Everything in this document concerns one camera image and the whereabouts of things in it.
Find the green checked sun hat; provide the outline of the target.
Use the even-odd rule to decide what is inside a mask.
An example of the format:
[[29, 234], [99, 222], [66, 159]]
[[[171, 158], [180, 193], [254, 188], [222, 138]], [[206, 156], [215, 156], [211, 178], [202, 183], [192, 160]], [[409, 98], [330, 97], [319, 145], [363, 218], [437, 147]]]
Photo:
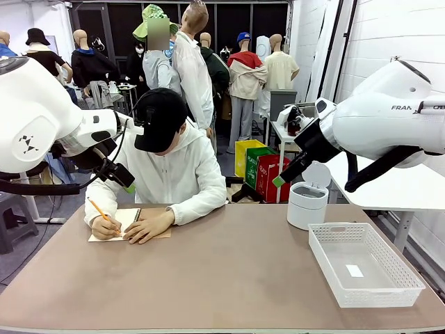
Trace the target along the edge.
[[142, 22], [133, 31], [133, 37], [138, 41], [147, 43], [156, 33], [166, 33], [174, 40], [178, 32], [178, 26], [170, 21], [163, 9], [156, 4], [149, 4], [142, 11]]

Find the red recycling bin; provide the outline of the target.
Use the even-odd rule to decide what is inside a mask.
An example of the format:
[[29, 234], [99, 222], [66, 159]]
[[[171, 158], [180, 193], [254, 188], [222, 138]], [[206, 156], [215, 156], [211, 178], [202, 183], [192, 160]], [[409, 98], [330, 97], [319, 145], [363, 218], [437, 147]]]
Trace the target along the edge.
[[263, 155], [257, 161], [256, 192], [265, 203], [276, 203], [278, 188], [273, 184], [273, 180], [279, 175], [280, 156], [278, 154]]

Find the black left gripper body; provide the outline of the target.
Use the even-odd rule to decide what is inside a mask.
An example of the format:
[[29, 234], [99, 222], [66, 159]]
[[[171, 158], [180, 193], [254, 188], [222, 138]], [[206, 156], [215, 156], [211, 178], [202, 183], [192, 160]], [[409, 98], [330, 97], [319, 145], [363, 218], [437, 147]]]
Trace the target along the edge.
[[111, 163], [108, 156], [116, 147], [116, 142], [109, 138], [86, 149], [82, 153], [68, 157], [68, 159], [81, 170], [93, 170], [96, 172], [106, 168]]

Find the black chair base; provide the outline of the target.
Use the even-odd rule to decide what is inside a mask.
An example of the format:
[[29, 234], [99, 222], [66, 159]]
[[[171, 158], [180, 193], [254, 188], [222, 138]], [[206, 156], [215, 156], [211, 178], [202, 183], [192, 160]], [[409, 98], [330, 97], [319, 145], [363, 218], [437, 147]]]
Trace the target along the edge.
[[225, 178], [227, 199], [230, 203], [245, 202], [262, 203], [262, 197], [242, 177], [228, 176]]

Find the person's right forearm white sleeve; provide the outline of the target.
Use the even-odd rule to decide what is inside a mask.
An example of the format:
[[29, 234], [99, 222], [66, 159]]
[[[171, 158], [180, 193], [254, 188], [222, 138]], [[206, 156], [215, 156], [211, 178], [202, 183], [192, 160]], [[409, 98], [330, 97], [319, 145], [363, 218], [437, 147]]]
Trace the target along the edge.
[[92, 227], [92, 222], [95, 218], [100, 216], [100, 213], [90, 202], [92, 200], [101, 211], [111, 218], [115, 218], [115, 213], [118, 209], [117, 194], [121, 186], [113, 181], [101, 181], [96, 179], [86, 188], [85, 201], [85, 222]]

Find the background person with mask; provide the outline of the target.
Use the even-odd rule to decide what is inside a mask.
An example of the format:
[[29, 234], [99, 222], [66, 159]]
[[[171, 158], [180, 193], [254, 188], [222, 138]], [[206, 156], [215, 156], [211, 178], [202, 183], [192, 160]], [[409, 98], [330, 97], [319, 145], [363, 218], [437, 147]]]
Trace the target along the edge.
[[145, 44], [136, 40], [133, 44], [133, 51], [127, 56], [126, 80], [136, 85], [137, 100], [148, 91], [143, 71], [143, 56], [145, 53]]

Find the background table with items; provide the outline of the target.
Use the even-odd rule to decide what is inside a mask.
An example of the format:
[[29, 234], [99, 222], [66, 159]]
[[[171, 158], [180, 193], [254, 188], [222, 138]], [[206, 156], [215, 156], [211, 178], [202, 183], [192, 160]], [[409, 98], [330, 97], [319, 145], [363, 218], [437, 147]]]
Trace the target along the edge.
[[136, 102], [138, 99], [137, 85], [130, 83], [120, 83], [118, 86], [118, 92], [123, 99], [124, 113], [132, 118], [136, 117]]

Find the yellow recycling bin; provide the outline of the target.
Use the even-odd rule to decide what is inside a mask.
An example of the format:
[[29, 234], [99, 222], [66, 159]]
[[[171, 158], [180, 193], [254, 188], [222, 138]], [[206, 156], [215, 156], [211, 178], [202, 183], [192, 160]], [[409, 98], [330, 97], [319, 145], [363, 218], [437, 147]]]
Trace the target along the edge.
[[256, 139], [235, 142], [235, 176], [245, 177], [246, 150], [248, 148], [262, 147], [265, 147], [265, 145]]

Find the spiral notebook brown cover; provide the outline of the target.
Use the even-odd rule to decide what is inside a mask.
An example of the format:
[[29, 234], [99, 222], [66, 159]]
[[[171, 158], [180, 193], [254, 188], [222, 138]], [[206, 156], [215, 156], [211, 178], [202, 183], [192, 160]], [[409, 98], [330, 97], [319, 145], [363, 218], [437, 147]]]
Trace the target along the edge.
[[[141, 208], [118, 209], [115, 213], [115, 220], [121, 223], [121, 233], [119, 234], [119, 236], [116, 236], [112, 239], [100, 240], [96, 238], [96, 236], [91, 234], [90, 238], [88, 239], [88, 242], [125, 241], [123, 239], [124, 230], [126, 230], [133, 222], [138, 221], [143, 211], [144, 209]], [[155, 236], [154, 238], [155, 239], [170, 238], [171, 235], [172, 235], [171, 228], [169, 228], [165, 232], [163, 232], [158, 236]]]

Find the mannequin in grey vest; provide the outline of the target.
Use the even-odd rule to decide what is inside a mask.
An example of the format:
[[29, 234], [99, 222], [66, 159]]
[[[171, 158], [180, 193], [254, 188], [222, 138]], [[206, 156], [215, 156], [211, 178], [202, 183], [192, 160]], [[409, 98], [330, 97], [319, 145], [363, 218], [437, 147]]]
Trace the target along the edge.
[[147, 20], [147, 51], [143, 56], [145, 80], [150, 90], [168, 88], [181, 95], [180, 78], [165, 55], [170, 46], [170, 21], [167, 17]]

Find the white table leg frame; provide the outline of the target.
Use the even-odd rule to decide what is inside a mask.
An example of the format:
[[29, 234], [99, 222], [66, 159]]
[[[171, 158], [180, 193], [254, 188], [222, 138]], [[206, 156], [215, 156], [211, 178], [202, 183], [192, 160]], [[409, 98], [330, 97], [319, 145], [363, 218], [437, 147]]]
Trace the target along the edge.
[[50, 217], [40, 217], [35, 202], [35, 198], [33, 196], [25, 196], [25, 198], [27, 201], [28, 209], [35, 223], [40, 223], [40, 224], [49, 223], [49, 224], [62, 225], [67, 221], [66, 218], [53, 217], [52, 215]]

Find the white round trash bin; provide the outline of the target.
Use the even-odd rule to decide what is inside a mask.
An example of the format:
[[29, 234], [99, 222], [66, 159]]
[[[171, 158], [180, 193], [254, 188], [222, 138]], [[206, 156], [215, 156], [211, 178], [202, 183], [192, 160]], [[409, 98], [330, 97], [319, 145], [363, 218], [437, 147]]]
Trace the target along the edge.
[[324, 223], [331, 174], [325, 164], [314, 161], [302, 178], [290, 187], [286, 219], [290, 225], [308, 231], [309, 224]]

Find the black bucket hat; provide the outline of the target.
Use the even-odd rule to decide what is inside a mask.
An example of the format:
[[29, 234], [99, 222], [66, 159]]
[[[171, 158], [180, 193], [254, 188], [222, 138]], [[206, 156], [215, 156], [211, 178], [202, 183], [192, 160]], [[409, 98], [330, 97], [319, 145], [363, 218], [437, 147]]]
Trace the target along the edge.
[[31, 28], [27, 31], [27, 41], [26, 45], [30, 45], [31, 43], [40, 43], [44, 46], [49, 46], [50, 42], [46, 39], [44, 32], [38, 28]]

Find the yellow pencil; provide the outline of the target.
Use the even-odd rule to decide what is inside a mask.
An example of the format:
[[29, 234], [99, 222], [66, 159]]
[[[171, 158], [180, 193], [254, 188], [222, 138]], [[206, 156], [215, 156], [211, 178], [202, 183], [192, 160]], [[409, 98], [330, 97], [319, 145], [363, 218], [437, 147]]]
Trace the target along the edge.
[[102, 216], [102, 218], [105, 221], [108, 221], [112, 226], [115, 227], [115, 234], [116, 235], [120, 235], [121, 230], [120, 230], [120, 225], [119, 224], [114, 224], [114, 222], [111, 220], [111, 218], [107, 215], [105, 215], [105, 213], [99, 208], [99, 206], [88, 197], [89, 202], [93, 205], [93, 207], [100, 213], [100, 215]]

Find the black baseball cap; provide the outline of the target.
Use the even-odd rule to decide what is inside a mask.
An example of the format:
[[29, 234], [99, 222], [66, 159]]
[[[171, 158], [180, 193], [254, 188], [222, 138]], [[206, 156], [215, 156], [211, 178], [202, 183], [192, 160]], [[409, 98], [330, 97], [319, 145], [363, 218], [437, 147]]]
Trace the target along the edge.
[[[156, 110], [151, 125], [145, 124], [145, 109]], [[145, 152], [163, 153], [169, 149], [175, 135], [187, 118], [187, 108], [181, 96], [168, 88], [147, 91], [137, 103], [138, 116], [143, 122], [143, 135], [137, 135], [135, 148]]]

